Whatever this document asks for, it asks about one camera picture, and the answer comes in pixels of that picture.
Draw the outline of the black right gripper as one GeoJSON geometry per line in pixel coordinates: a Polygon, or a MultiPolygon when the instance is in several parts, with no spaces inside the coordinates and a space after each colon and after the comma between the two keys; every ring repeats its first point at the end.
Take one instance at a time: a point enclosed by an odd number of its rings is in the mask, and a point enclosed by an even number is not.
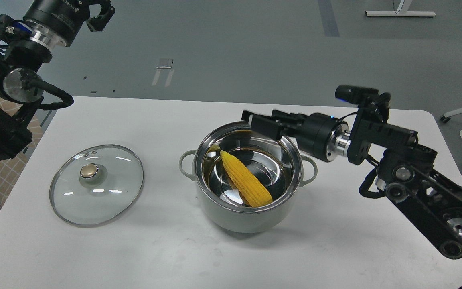
{"type": "Polygon", "coordinates": [[[241,120],[249,123],[250,130],[273,140],[280,140],[283,132],[294,137],[299,150],[324,162],[346,156],[350,145],[348,123],[322,113],[308,116],[274,109],[266,115],[243,110],[241,120]]]}

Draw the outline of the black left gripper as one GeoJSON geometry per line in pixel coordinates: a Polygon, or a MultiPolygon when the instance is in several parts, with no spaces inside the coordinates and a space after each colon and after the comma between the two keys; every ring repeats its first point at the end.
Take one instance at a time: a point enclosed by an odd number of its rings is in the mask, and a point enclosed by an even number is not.
{"type": "Polygon", "coordinates": [[[24,15],[25,22],[36,22],[53,31],[65,47],[70,47],[83,22],[91,32],[101,32],[114,16],[116,10],[110,0],[86,0],[80,5],[78,0],[34,0],[24,15]],[[88,6],[100,5],[101,11],[90,18],[88,6]]]}

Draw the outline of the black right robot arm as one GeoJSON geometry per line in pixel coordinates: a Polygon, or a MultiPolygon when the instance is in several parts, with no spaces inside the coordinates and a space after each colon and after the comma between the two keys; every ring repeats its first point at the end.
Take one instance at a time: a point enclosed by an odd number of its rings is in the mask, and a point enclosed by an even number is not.
{"type": "Polygon", "coordinates": [[[418,132],[389,124],[389,93],[340,85],[335,97],[358,110],[352,126],[344,117],[273,110],[270,116],[248,110],[242,120],[273,140],[293,137],[299,150],[324,162],[344,156],[359,165],[368,161],[359,193],[387,197],[446,258],[462,258],[462,187],[434,169],[437,152],[418,141],[418,132]]]}

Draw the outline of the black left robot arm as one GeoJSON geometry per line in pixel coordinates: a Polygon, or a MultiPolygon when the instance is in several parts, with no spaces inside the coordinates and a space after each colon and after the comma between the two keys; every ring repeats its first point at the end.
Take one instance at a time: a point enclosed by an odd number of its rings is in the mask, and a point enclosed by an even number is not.
{"type": "Polygon", "coordinates": [[[33,143],[28,126],[38,110],[74,103],[39,76],[55,47],[69,47],[83,24],[102,31],[115,13],[109,0],[35,0],[22,19],[0,14],[0,161],[33,143]]]}

